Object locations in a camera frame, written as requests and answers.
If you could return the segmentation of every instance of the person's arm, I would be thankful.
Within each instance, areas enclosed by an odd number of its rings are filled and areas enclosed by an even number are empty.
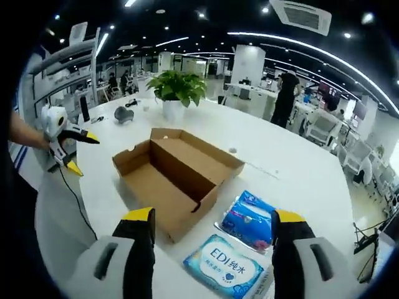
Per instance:
[[[277,88],[278,89],[281,89],[281,86],[282,86],[282,79],[281,79],[281,77],[279,78],[279,81],[277,82]]]
[[[9,139],[12,142],[42,150],[49,149],[49,142],[44,134],[24,123],[16,112],[11,113],[10,122]]]

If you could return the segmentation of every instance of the blue wet wipes package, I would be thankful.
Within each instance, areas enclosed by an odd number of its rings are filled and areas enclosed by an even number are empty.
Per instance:
[[[242,299],[264,270],[218,235],[212,235],[183,264],[192,276],[233,299]]]
[[[252,249],[264,253],[272,242],[274,207],[244,191],[226,213],[221,229]]]

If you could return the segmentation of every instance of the white column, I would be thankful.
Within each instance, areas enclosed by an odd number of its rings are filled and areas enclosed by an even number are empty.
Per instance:
[[[366,140],[372,131],[378,104],[374,102],[368,95],[362,96],[362,103],[366,106],[367,112],[364,120],[360,120],[359,122],[357,133],[359,133],[360,139]]]
[[[398,139],[399,120],[385,112],[377,110],[367,143],[373,148],[382,145],[385,149],[383,160],[389,162]]]
[[[172,56],[171,52],[161,52],[158,56],[158,72],[162,73],[171,69]]]
[[[251,85],[259,86],[262,79],[265,51],[251,45],[237,45],[234,55],[231,83],[248,78]]]

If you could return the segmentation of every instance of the small white object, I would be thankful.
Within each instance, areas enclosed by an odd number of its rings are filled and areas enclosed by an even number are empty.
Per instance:
[[[371,12],[366,12],[362,17],[362,24],[366,25],[374,21],[374,15]]]

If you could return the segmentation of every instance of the open cardboard box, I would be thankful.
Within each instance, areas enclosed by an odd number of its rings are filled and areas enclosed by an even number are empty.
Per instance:
[[[179,241],[215,204],[223,181],[244,162],[184,130],[154,128],[149,140],[113,157],[143,206],[155,208],[158,226]]]

